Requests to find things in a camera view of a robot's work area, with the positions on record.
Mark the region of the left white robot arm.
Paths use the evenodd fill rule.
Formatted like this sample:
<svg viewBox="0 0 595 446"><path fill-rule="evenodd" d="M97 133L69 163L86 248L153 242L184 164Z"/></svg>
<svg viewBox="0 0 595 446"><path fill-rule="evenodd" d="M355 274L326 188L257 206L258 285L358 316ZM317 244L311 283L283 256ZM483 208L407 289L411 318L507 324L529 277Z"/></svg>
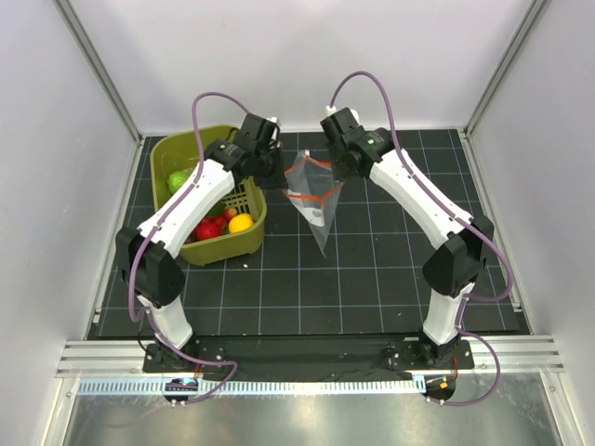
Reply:
<svg viewBox="0 0 595 446"><path fill-rule="evenodd" d="M276 118L247 114L230 140L217 138L206 146L191 178L161 209L134 229L121 228L115 237L130 318L139 319L134 310L139 302L154 323L157 339L167 346L165 362L177 372L190 370L197 359L189 343L193 329L181 303L185 275L177 263L179 252L208 211L241 181L283 185L278 133Z"/></svg>

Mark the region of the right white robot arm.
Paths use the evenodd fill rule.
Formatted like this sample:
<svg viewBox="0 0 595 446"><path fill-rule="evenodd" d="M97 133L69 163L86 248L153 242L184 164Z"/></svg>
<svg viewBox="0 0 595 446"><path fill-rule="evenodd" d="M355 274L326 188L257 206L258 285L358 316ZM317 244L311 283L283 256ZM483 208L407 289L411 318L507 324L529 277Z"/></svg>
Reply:
<svg viewBox="0 0 595 446"><path fill-rule="evenodd" d="M442 367L460 338L463 297L485 267L493 223L454 204L395 146L387 129L364 129L354 110L327 107L321 127L334 174L342 181L367 178L383 189L415 220L433 247L422 268L430 304L418 355L428 367Z"/></svg>

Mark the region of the clear zip top bag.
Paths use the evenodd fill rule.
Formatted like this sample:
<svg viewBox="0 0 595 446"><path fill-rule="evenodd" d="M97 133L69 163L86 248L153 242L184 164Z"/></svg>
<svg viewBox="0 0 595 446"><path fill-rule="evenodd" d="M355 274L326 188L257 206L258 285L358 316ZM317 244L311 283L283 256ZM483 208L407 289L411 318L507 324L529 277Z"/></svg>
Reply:
<svg viewBox="0 0 595 446"><path fill-rule="evenodd" d="M285 169L284 196L301 214L323 256L344 183L336 179L331 162L319 161L309 150L298 151Z"/></svg>

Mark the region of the small pink peach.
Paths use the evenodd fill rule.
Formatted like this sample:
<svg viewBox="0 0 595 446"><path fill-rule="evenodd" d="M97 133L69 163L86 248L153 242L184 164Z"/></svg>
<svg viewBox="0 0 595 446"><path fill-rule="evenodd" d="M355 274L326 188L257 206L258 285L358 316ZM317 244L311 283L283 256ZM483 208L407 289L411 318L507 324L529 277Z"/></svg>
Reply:
<svg viewBox="0 0 595 446"><path fill-rule="evenodd" d="M237 214L238 212L235 208L227 208L223 213L223 217L227 221L231 221L235 216L237 216Z"/></svg>

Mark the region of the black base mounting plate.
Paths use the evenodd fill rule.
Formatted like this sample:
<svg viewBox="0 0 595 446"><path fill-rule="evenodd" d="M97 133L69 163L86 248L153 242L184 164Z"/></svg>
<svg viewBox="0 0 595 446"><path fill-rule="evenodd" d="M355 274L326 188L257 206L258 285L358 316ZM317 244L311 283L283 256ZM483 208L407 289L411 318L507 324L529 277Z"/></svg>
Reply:
<svg viewBox="0 0 595 446"><path fill-rule="evenodd" d="M453 342L437 357L415 334L302 334L195 336L183 352L215 366L205 376L219 380L235 361L238 381L323 382L396 379L406 372L470 371L469 342Z"/></svg>

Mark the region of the light green bumpy fruit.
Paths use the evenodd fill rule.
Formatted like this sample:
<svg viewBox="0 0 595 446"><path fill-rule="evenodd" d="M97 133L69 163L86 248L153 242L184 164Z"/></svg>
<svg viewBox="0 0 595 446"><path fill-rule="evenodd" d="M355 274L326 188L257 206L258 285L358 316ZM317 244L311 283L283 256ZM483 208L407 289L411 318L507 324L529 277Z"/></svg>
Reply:
<svg viewBox="0 0 595 446"><path fill-rule="evenodd" d="M190 173L188 171L175 171L171 173L166 182L169 193L174 195L184 186L189 177Z"/></svg>

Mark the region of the yellow lemon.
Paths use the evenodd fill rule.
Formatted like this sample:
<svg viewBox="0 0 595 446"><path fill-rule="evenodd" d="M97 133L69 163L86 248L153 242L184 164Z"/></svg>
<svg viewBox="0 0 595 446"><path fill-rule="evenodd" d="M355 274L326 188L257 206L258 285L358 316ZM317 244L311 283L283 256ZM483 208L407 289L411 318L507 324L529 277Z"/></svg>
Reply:
<svg viewBox="0 0 595 446"><path fill-rule="evenodd" d="M229 233L239 233L251 229L255 225L253 217L248 213L238 214L228 223Z"/></svg>

